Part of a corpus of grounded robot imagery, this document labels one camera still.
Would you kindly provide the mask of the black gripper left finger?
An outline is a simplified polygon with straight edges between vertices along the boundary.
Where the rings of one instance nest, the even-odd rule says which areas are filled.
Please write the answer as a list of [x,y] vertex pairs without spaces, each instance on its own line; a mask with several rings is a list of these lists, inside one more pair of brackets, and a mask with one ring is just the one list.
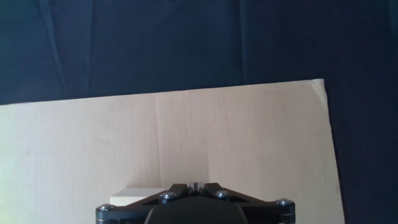
[[95,222],[138,223],[144,221],[150,211],[158,206],[191,196],[197,191],[197,183],[173,184],[169,188],[128,187],[110,197],[110,202],[95,210]]

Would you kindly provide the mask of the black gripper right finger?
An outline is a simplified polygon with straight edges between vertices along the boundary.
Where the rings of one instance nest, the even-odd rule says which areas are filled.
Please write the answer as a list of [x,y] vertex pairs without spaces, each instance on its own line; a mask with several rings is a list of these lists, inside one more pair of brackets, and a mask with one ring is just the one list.
[[287,198],[263,201],[222,187],[219,183],[205,183],[198,187],[201,197],[209,197],[237,205],[249,223],[295,223],[295,203]]

